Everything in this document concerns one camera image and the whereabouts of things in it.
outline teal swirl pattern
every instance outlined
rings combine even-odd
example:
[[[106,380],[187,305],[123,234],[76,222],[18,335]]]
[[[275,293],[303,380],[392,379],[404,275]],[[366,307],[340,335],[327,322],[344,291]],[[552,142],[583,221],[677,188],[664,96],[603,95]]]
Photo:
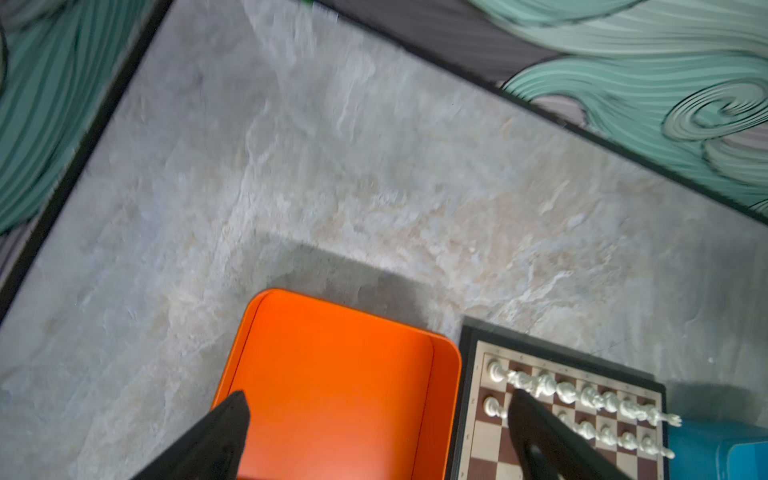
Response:
[[[48,199],[148,0],[8,0],[0,96],[0,233]]]
[[[768,2],[547,2],[567,6],[533,21],[527,0],[471,1],[515,36],[568,54],[526,68],[506,91],[573,98],[590,129],[768,220],[758,208],[768,143],[728,138],[768,122]],[[580,7],[589,15],[576,18]]]

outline orange plastic container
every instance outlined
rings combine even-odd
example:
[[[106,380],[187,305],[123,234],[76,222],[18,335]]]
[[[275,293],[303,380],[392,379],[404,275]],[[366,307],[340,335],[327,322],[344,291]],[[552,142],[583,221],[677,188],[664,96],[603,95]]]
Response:
[[[443,336],[266,290],[245,312],[214,406],[245,392],[238,478],[442,480],[460,372]]]

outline brown square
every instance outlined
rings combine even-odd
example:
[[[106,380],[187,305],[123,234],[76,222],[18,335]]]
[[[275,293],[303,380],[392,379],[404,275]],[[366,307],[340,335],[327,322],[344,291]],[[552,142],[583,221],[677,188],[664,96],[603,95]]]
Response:
[[[656,460],[637,457],[637,480],[656,480],[659,466]]]
[[[565,375],[562,375],[562,374],[560,374],[560,373],[555,373],[555,375],[554,375],[554,380],[555,380],[555,382],[557,382],[557,383],[560,383],[560,382],[569,382],[569,383],[570,383],[570,384],[572,384],[573,386],[576,386],[576,379],[572,379],[571,377],[569,377],[569,376],[565,376]],[[573,405],[574,405],[573,403],[571,403],[571,404],[568,404],[568,403],[565,403],[565,402],[563,402],[562,400],[560,400],[560,397],[558,396],[558,394],[557,394],[557,393],[555,393],[555,394],[554,394],[554,398],[553,398],[553,400],[554,400],[554,404],[555,404],[555,405],[560,405],[560,406],[564,406],[564,407],[567,407],[567,406],[573,406]]]
[[[609,389],[607,386],[598,385],[598,393],[599,394],[602,395],[603,393],[606,393],[606,392],[613,392],[613,393],[618,394],[616,389]],[[610,413],[607,410],[601,410],[600,411],[600,416],[601,417],[605,417],[606,419],[615,419],[616,418],[616,412]]]
[[[634,435],[635,438],[637,438],[637,426],[632,425],[630,423],[624,423],[624,422],[616,422],[616,436],[621,437],[625,432],[629,432],[632,435]],[[622,453],[629,453],[631,455],[637,454],[637,450],[627,450],[621,448],[620,445],[616,445],[616,450],[618,452]]]
[[[509,429],[502,429],[502,443],[498,447],[498,460],[504,463],[520,465],[518,453],[512,444],[512,437],[509,435]]]
[[[498,404],[504,406],[504,392],[496,392],[495,390],[486,389],[484,386],[478,390],[478,408],[475,411],[475,419],[481,422],[488,422],[494,425],[501,425],[502,419],[499,417],[489,417],[482,409],[482,404],[489,396],[495,397],[498,400]]]
[[[467,479],[496,480],[496,462],[470,457],[467,466]]]
[[[642,396],[638,396],[637,397],[637,404],[638,405],[649,405],[650,404],[650,405],[656,406],[656,402],[654,402],[651,399],[647,399],[645,397],[642,397]],[[655,429],[656,428],[656,427],[654,427],[653,425],[651,425],[650,423],[648,423],[645,420],[637,420],[637,424],[639,426],[641,426],[641,427],[645,427],[646,429]]]
[[[611,465],[616,465],[616,452],[612,452],[611,450],[603,450],[603,449],[595,449],[598,451],[600,455],[603,455],[606,460],[608,460]]]
[[[598,419],[597,419],[596,415],[592,415],[591,413],[586,413],[586,412],[579,412],[578,410],[576,410],[574,412],[574,415],[575,415],[574,422],[576,422],[576,425],[578,425],[578,424],[582,423],[584,420],[586,420],[587,422],[591,423],[593,427],[597,428],[597,420]],[[587,440],[587,443],[591,447],[594,447],[595,440],[594,439]]]
[[[514,360],[509,361],[509,369],[510,370],[516,370],[518,372],[526,372],[529,375],[533,374],[533,367],[530,365],[525,365],[524,363],[517,363]],[[511,383],[507,384],[507,392],[514,392],[515,386]]]

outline beige square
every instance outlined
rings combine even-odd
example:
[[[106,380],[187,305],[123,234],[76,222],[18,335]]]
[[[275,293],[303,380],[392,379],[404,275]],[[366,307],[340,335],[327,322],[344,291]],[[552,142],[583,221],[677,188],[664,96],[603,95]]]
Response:
[[[498,360],[499,363],[505,368],[509,368],[509,360],[500,359],[496,356],[485,354],[483,356],[483,363],[482,363],[482,375],[480,376],[480,386],[484,386],[485,388],[495,390],[497,392],[506,392],[507,391],[507,382],[494,382],[491,380],[491,376],[488,374],[488,364],[491,363],[494,360]]]
[[[560,412],[565,412],[565,415],[568,415],[568,418],[571,419],[572,422],[576,422],[576,411],[571,407],[564,407],[562,405],[552,406],[552,413],[554,416],[559,418]]]
[[[509,412],[509,403],[512,401],[512,394],[507,392],[504,394],[504,411]],[[509,428],[509,419],[502,419],[502,427]]]
[[[548,373],[549,375],[552,376],[552,378],[554,378],[554,373],[549,372],[547,370],[539,369],[539,368],[536,368],[536,367],[533,367],[531,369],[531,376],[533,378],[536,378],[537,376],[541,375],[542,373]],[[541,402],[541,403],[550,403],[550,404],[552,404],[552,403],[554,403],[554,395],[547,395],[547,396],[540,395],[540,396],[536,397],[536,399],[539,402]]]
[[[475,420],[475,434],[472,436],[472,457],[497,462],[498,448],[501,443],[501,425]]]
[[[499,462],[496,464],[496,480],[523,480],[523,469],[520,465]]]
[[[619,397],[619,400],[629,400],[630,402],[637,403],[637,396],[636,395],[630,395],[629,393],[619,392],[618,393],[618,397]],[[616,419],[619,422],[624,422],[624,423],[630,423],[632,425],[637,425],[637,420],[625,417],[622,414],[620,414],[619,412],[616,412]]]
[[[582,380],[582,379],[576,379],[576,390],[577,390],[578,392],[580,392],[580,391],[581,391],[581,390],[582,390],[582,389],[583,389],[585,386],[590,386],[590,387],[592,387],[592,388],[593,388],[593,389],[595,389],[595,390],[597,390],[597,389],[598,389],[598,388],[597,388],[597,386],[596,386],[594,383],[585,382],[585,381],[584,381],[584,380]],[[578,400],[576,400],[576,403],[574,403],[574,407],[575,407],[575,408],[576,408],[576,409],[577,409],[579,412],[590,413],[590,414],[592,414],[592,415],[596,415],[596,414],[598,413],[598,411],[597,411],[597,410],[595,410],[595,409],[591,409],[591,408],[589,408],[589,407],[587,407],[587,406],[584,406],[584,405],[582,405],[582,404],[581,404],[581,402],[579,402]]]
[[[614,434],[618,435],[618,424],[616,419],[607,419],[605,417],[598,416],[595,422],[597,423],[595,428],[597,429],[598,433],[600,433],[603,428],[608,427]],[[595,440],[595,446],[599,449],[616,452],[616,445],[606,445],[600,440]]]
[[[648,429],[646,427],[637,427],[637,443],[643,441],[643,439],[646,436],[650,436],[655,442],[659,442],[658,434],[656,429]],[[637,456],[642,458],[647,458],[649,460],[656,460],[656,455],[648,455],[646,452],[643,452],[642,450],[637,450]]]
[[[637,457],[630,453],[619,452],[616,454],[616,466],[629,475],[629,478],[637,480]]]

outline gray stone tabletop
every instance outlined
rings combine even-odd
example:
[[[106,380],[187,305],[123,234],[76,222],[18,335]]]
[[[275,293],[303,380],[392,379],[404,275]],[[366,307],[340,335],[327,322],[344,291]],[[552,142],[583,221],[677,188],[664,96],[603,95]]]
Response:
[[[768,423],[768,229],[306,5],[178,0],[0,328],[0,478],[130,478],[281,286]]]

